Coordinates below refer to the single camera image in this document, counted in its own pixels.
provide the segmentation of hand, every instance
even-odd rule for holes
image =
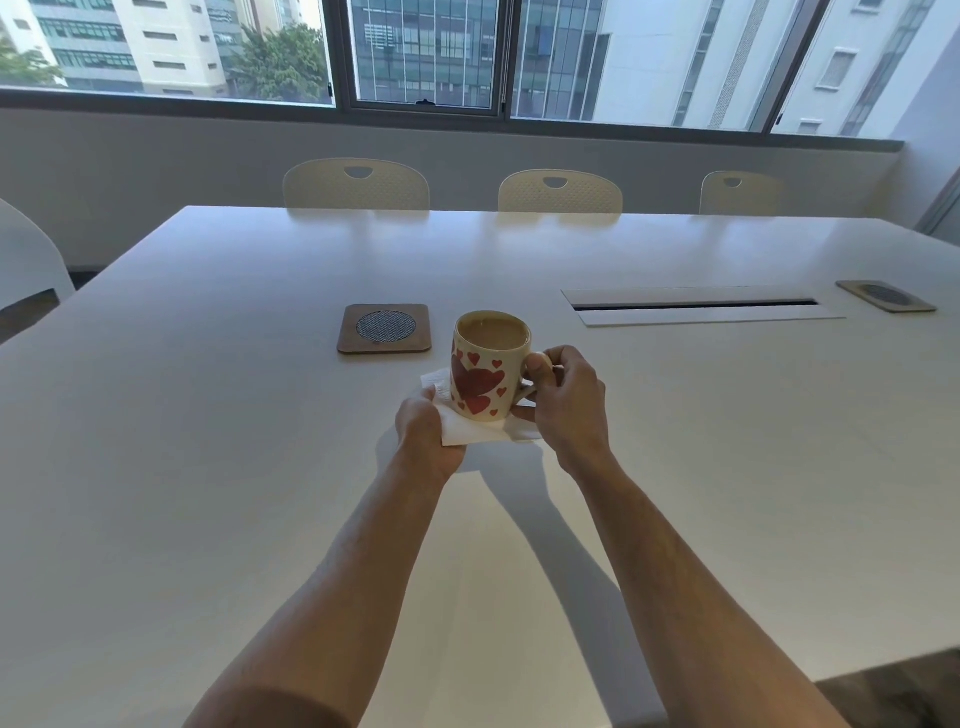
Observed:
[[[464,462],[467,446],[444,447],[440,413],[433,406],[436,393],[431,385],[400,406],[396,434],[399,452],[409,454],[415,466],[428,468],[446,483]]]
[[[514,407],[513,414],[537,423],[568,473],[612,459],[606,385],[573,347],[557,347],[544,354],[553,362],[552,368],[539,354],[530,354],[525,362],[527,376],[537,385],[537,393],[530,397],[537,406]]]

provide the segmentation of white wall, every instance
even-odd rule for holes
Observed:
[[[892,137],[907,143],[868,214],[915,228],[960,169],[960,31],[950,41]]]
[[[786,213],[825,216],[859,214],[896,160],[871,152],[15,109],[0,110],[0,139],[0,198],[33,218],[78,268],[111,263],[187,205],[282,206],[284,173],[312,158],[409,164],[430,182],[435,209],[496,209],[504,178],[556,167],[610,178],[623,189],[628,212],[694,213],[704,175],[739,169],[782,177]]]

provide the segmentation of forearm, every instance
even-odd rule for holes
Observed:
[[[573,469],[678,726],[846,726],[612,456]]]
[[[420,545],[445,478],[401,448],[313,576],[209,691],[268,690],[356,725],[386,661]],[[198,707],[195,714],[202,713]],[[207,728],[216,722],[198,722]]]

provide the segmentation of dark floor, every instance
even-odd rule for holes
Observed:
[[[70,274],[79,290],[96,272]],[[57,307],[44,291],[0,310],[0,344]],[[852,728],[960,728],[960,649],[817,684]]]

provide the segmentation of table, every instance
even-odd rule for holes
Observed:
[[[960,250],[876,220],[189,207],[0,348],[0,724],[179,725],[486,307],[590,358],[626,470],[812,679],[960,644],[958,280]],[[561,294],[688,285],[799,286],[847,318],[589,329]],[[397,302],[430,306],[432,352],[336,352],[346,305]],[[552,452],[471,447],[364,724],[661,710]]]

